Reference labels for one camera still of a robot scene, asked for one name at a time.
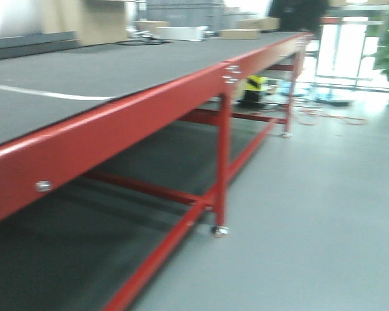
metal bolt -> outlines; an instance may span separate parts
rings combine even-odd
[[[36,183],[36,191],[48,192],[53,189],[52,183],[49,180],[41,180]]]

table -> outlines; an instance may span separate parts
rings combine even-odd
[[[275,124],[289,136],[290,105],[282,118],[232,113],[238,79],[265,68],[293,71],[308,33],[269,33],[260,40],[210,39],[130,47],[98,45],[0,61],[0,221],[77,176],[97,179],[190,206],[105,310],[127,307],[207,209],[215,236],[225,236],[226,189]],[[295,54],[294,65],[276,65]],[[220,110],[200,109],[211,97]],[[230,163],[230,120],[268,125]],[[103,161],[175,120],[216,125],[217,180],[203,195],[93,170]]]

gray floor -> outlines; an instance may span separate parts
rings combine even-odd
[[[271,136],[230,188],[230,237],[198,225],[131,310],[389,311],[389,107],[355,95],[324,110],[367,125]]]

dark clothing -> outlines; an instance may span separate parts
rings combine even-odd
[[[280,19],[280,31],[311,30],[320,39],[320,18],[328,8],[328,0],[273,0],[269,16]]]

